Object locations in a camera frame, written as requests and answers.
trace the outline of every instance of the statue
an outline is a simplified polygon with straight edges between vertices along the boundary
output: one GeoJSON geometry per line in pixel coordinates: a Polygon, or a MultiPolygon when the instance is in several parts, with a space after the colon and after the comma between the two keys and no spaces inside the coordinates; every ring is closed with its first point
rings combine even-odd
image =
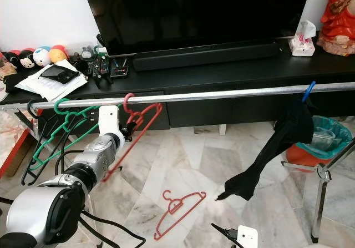
{"type": "Polygon", "coordinates": [[[317,44],[329,53],[355,54],[355,0],[329,0],[317,44]]]}

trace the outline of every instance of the black tv screen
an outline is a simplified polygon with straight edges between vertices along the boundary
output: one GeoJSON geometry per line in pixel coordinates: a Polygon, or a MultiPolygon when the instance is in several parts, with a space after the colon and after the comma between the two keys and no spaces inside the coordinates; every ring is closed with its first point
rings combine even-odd
{"type": "Polygon", "coordinates": [[[88,0],[109,55],[294,35],[306,0],[88,0]]]}

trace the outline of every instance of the stuffed toy ball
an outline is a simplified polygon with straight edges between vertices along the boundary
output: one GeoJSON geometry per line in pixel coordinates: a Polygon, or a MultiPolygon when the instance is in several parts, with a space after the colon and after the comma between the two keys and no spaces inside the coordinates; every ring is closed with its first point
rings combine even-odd
{"type": "Polygon", "coordinates": [[[34,52],[33,48],[26,48],[22,50],[20,55],[18,56],[21,65],[27,69],[31,69],[36,65],[36,63],[33,60],[33,52],[34,52]]]}
{"type": "Polygon", "coordinates": [[[21,66],[18,56],[20,55],[20,50],[10,50],[5,54],[7,60],[14,65],[15,69],[21,66]]]}
{"type": "Polygon", "coordinates": [[[49,59],[50,47],[39,47],[33,52],[33,60],[35,63],[41,67],[50,64],[49,59]]]}
{"type": "Polygon", "coordinates": [[[68,60],[68,55],[65,52],[65,47],[62,45],[53,46],[49,51],[49,59],[54,64],[56,64],[56,62],[61,61],[63,59],[68,60]]]}

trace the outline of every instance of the papers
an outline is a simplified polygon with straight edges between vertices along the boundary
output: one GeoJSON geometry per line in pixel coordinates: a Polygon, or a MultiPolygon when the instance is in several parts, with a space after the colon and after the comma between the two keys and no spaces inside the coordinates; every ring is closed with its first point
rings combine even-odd
{"type": "MultiPolygon", "coordinates": [[[[56,65],[66,67],[77,72],[77,69],[75,69],[66,59],[58,61],[56,65]]],[[[87,83],[87,80],[82,73],[66,84],[62,84],[45,77],[40,77],[40,75],[51,66],[52,65],[45,66],[43,69],[19,82],[15,86],[32,93],[40,94],[42,98],[46,98],[48,101],[57,101],[87,83]]]]}
{"type": "Polygon", "coordinates": [[[2,80],[0,80],[0,101],[2,101],[8,93],[5,92],[6,90],[6,85],[3,83],[2,80]]]}

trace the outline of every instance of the trash bin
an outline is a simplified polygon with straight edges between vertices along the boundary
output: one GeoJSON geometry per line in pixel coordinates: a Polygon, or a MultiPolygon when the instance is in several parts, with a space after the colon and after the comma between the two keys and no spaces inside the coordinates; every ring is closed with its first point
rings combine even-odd
{"type": "Polygon", "coordinates": [[[327,164],[352,140],[351,132],[334,119],[313,116],[313,123],[312,143],[297,143],[287,149],[288,162],[307,166],[327,164]]]}

